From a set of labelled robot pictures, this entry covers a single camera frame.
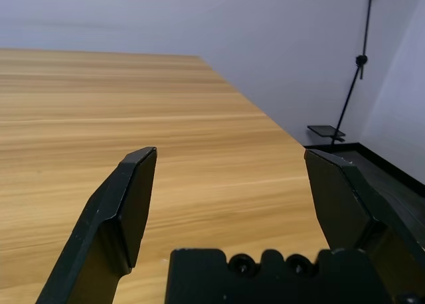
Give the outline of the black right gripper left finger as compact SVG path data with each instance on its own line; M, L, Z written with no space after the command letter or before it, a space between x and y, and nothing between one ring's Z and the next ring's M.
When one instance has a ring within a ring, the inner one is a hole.
M37 303L112 303L137 263L157 160L155 147L127 154L88 199Z

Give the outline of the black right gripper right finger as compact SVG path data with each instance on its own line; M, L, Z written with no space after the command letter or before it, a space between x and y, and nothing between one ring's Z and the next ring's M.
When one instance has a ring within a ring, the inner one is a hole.
M329 247L364 251L394 299L423 303L424 197L358 153L304 159Z

